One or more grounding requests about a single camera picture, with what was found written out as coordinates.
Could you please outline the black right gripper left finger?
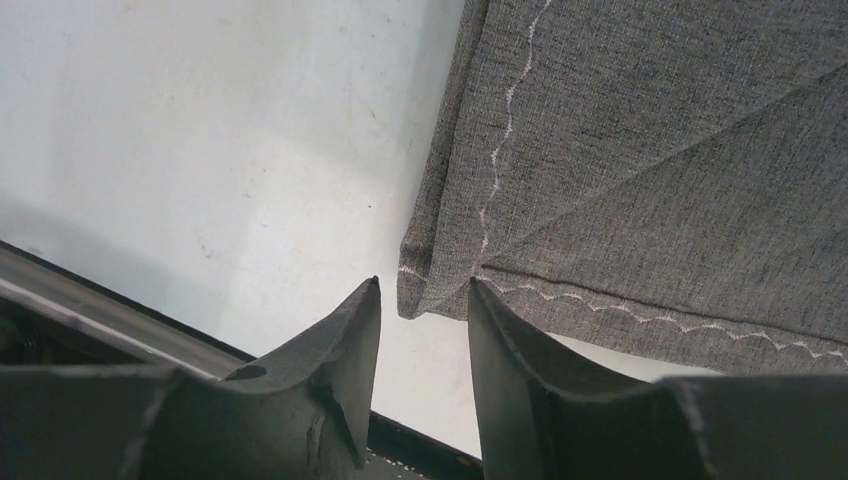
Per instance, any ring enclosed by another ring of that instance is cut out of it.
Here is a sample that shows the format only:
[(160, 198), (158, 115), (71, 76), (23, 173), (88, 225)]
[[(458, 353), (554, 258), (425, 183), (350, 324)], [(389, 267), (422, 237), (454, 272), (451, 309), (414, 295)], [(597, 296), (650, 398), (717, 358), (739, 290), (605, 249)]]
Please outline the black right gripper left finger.
[(365, 463), (376, 278), (220, 380), (153, 364), (1, 371), (5, 479), (346, 479)]

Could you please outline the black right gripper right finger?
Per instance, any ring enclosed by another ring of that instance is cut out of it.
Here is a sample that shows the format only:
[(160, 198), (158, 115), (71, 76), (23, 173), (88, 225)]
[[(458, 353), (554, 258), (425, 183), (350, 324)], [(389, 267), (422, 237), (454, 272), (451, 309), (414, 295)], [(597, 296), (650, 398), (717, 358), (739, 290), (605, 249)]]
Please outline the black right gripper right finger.
[(554, 340), (485, 284), (468, 335), (488, 479), (843, 479), (843, 375), (655, 383)]

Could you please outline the grey cloth napkin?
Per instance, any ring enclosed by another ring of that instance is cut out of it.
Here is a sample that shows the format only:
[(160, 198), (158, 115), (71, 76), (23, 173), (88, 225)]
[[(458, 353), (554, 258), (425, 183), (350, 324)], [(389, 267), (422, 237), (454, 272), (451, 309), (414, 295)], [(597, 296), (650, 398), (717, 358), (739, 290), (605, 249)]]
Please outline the grey cloth napkin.
[(469, 1), (397, 310), (735, 374), (847, 370), (843, 1)]

